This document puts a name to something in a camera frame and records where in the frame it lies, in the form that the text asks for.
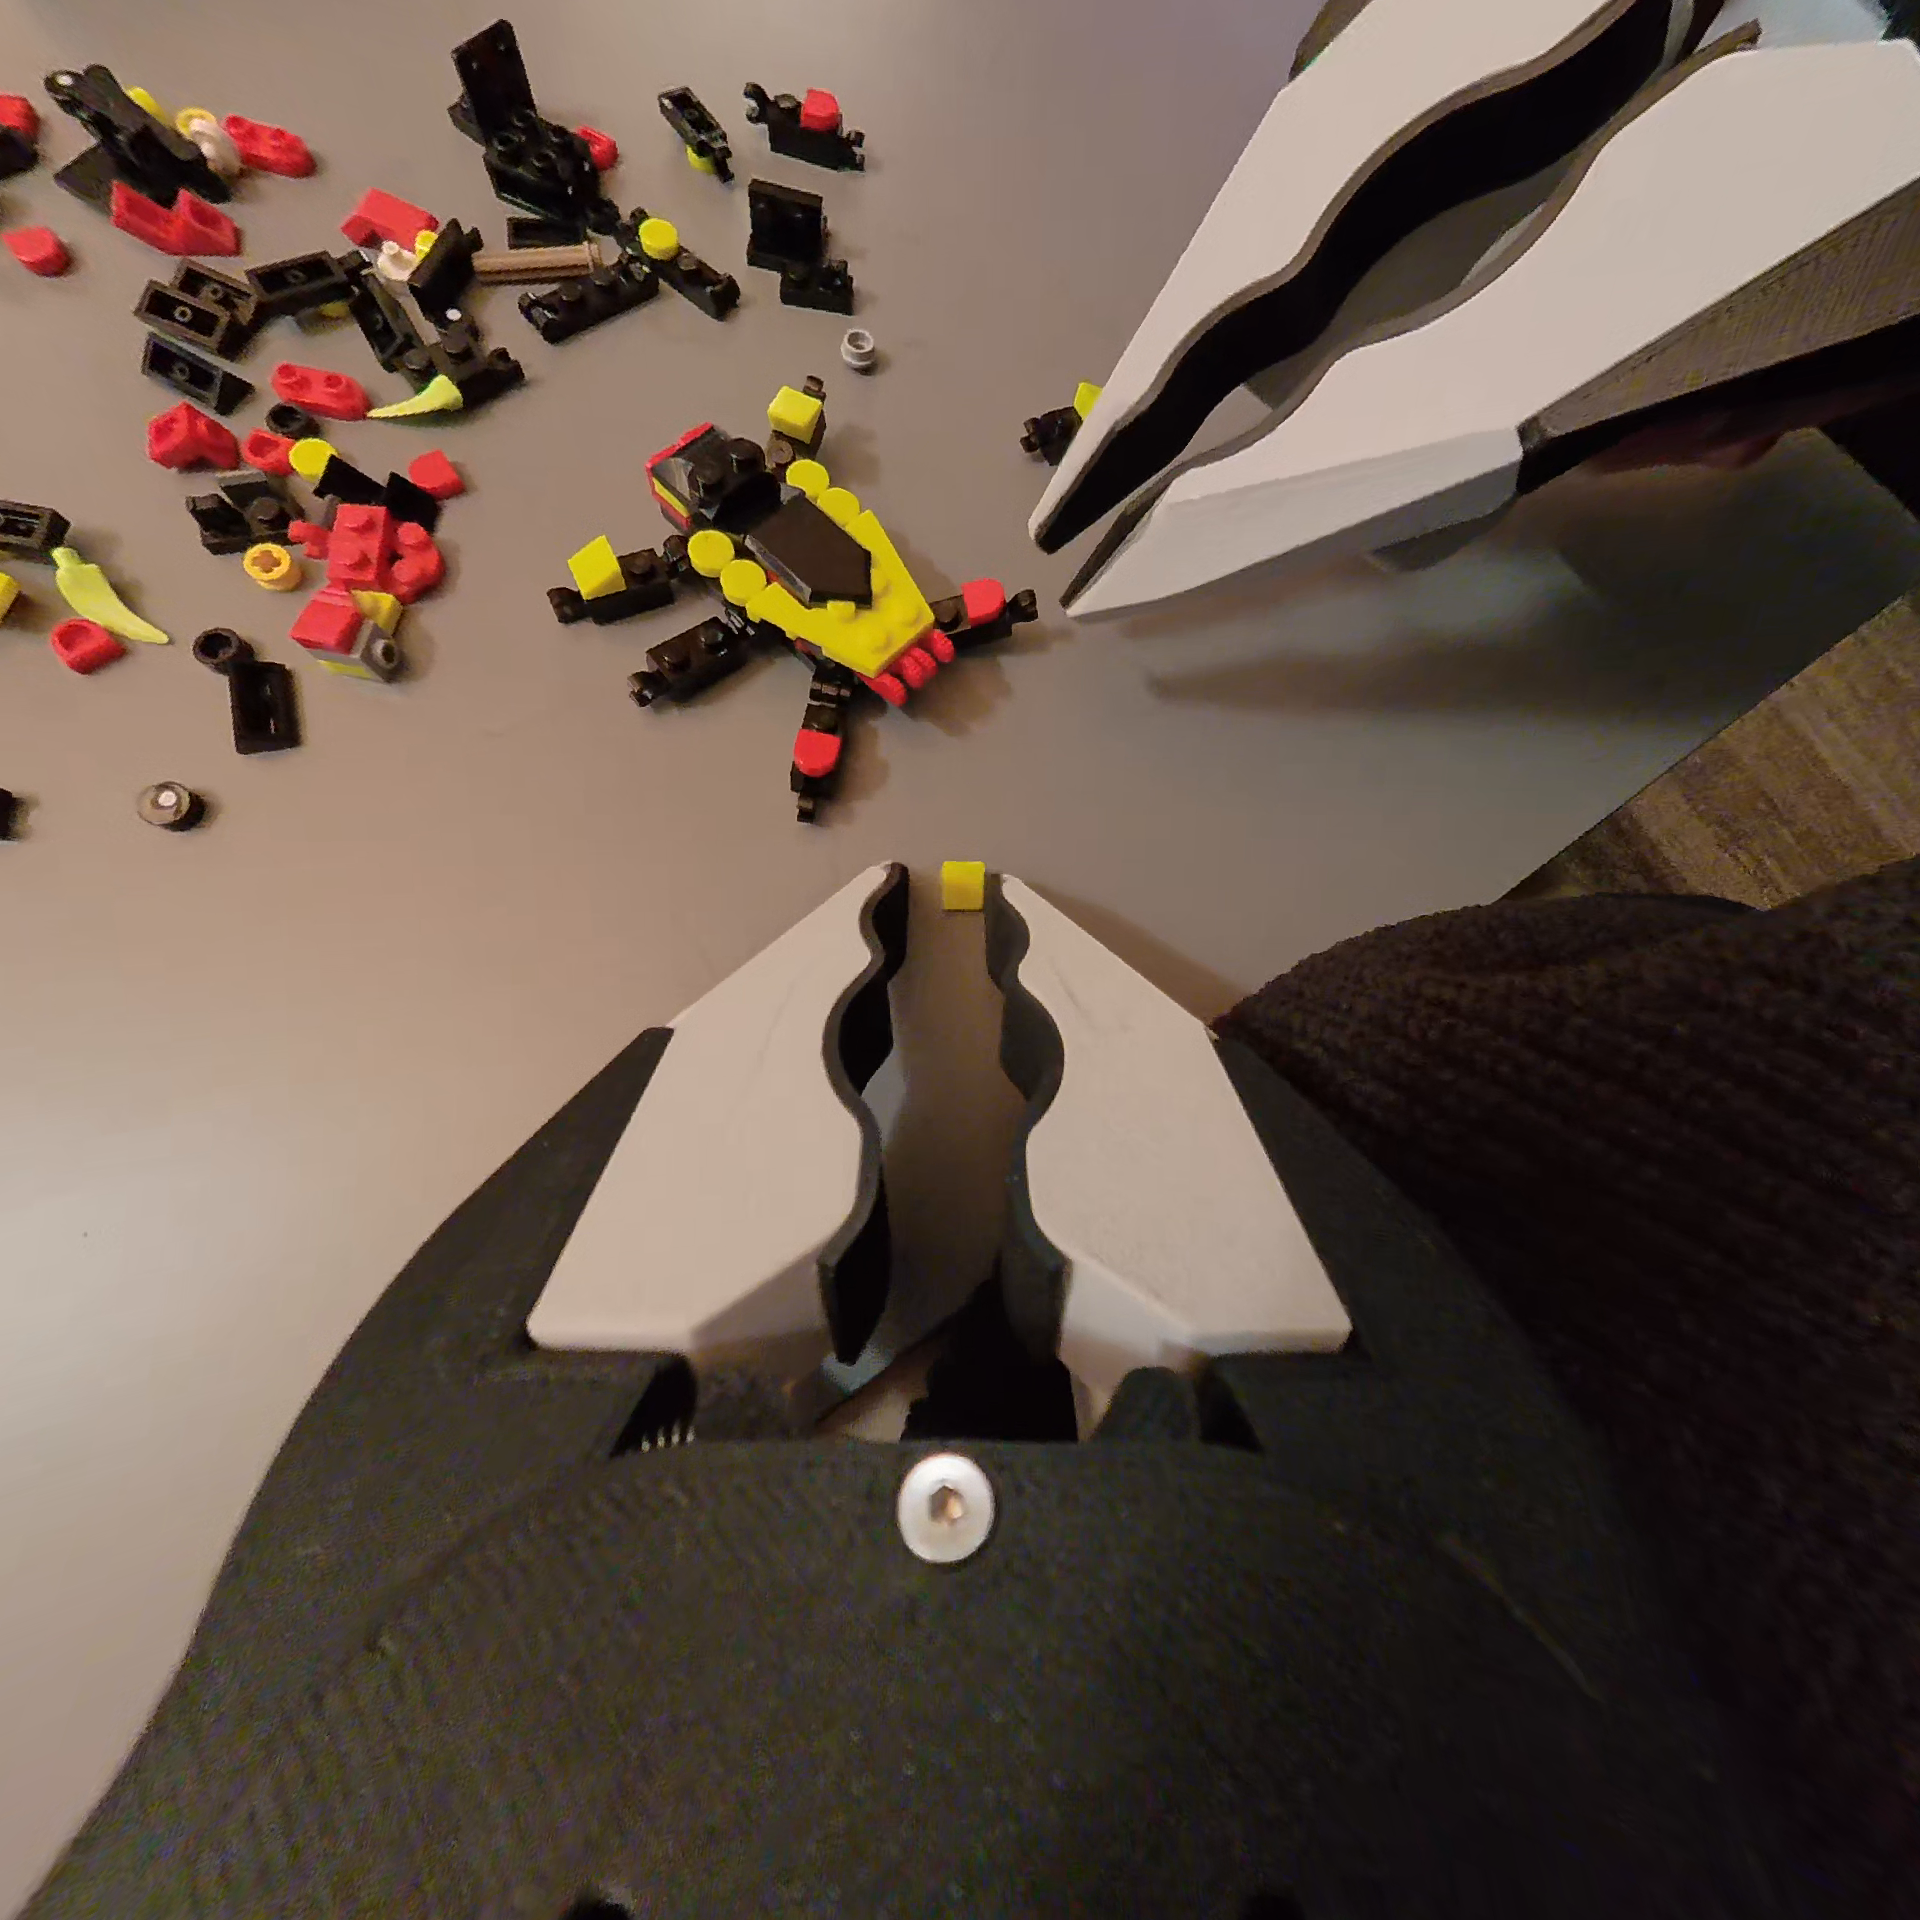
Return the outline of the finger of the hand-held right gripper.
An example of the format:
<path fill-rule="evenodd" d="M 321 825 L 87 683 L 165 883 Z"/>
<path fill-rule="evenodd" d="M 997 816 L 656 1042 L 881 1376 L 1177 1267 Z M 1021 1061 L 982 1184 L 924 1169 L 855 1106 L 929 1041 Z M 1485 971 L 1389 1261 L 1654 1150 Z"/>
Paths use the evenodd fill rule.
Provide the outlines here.
<path fill-rule="evenodd" d="M 1667 2 L 1328 8 L 1046 484 L 1036 547 L 1128 506 L 1398 242 L 1571 156 L 1675 57 Z"/>
<path fill-rule="evenodd" d="M 1677 36 L 1571 156 L 1414 232 L 1313 346 L 1237 387 L 1103 520 L 1065 608 L 1505 513 L 1526 419 L 1840 227 L 1918 227 L 1916 179 L 1912 36 Z"/>

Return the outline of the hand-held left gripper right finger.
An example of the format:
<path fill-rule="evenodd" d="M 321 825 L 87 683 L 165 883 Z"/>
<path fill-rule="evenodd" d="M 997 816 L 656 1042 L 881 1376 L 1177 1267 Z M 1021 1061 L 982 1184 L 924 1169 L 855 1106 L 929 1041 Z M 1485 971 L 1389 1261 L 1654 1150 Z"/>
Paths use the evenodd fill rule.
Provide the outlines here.
<path fill-rule="evenodd" d="M 1340 1354 L 1350 1312 L 1211 1030 L 1013 875 L 988 884 L 988 964 L 1021 1102 L 1004 1309 L 1084 1426 L 1141 1370 Z"/>

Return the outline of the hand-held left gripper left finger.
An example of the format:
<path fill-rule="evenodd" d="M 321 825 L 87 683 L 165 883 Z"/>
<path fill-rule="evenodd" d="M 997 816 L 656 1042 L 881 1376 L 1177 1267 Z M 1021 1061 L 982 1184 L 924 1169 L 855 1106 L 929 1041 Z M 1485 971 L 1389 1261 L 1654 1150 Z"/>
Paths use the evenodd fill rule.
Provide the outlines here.
<path fill-rule="evenodd" d="M 632 1114 L 525 1318 L 544 1354 L 656 1354 L 827 1413 L 891 1285 L 880 1121 L 904 864 L 859 872 L 645 1034 Z"/>

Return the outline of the black yellow lego spider model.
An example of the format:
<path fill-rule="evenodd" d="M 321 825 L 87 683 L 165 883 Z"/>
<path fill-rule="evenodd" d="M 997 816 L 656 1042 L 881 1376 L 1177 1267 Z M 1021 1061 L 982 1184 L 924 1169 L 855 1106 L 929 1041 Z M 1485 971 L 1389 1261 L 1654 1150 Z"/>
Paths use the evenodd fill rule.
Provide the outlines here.
<path fill-rule="evenodd" d="M 993 579 L 927 598 L 876 513 L 822 464 L 824 403 L 824 382 L 809 374 L 775 393 L 764 442 L 693 426 L 645 467 L 670 537 L 623 553 L 596 537 L 547 590 L 558 624 L 598 629 L 670 608 L 679 592 L 710 595 L 703 619 L 645 651 L 630 675 L 639 709 L 685 706 L 757 657 L 798 658 L 807 704 L 789 789 L 801 825 L 841 784 L 859 700 L 902 709 L 956 658 L 1039 614 L 1032 592 Z"/>

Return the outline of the pile of lego pieces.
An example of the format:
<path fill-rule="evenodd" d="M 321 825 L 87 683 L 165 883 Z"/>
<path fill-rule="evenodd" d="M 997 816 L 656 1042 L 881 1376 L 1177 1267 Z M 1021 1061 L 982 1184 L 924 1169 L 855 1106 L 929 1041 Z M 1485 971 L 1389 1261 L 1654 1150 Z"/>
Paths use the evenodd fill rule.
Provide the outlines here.
<path fill-rule="evenodd" d="M 718 724 L 629 720 L 553 627 L 560 552 L 639 542 L 639 459 L 764 429 L 841 321 L 749 273 L 741 186 L 647 134 L 664 4 L 5 4 L 5 804 L 95 772 L 157 834 L 301 873 L 485 873 L 809 801 Z"/>

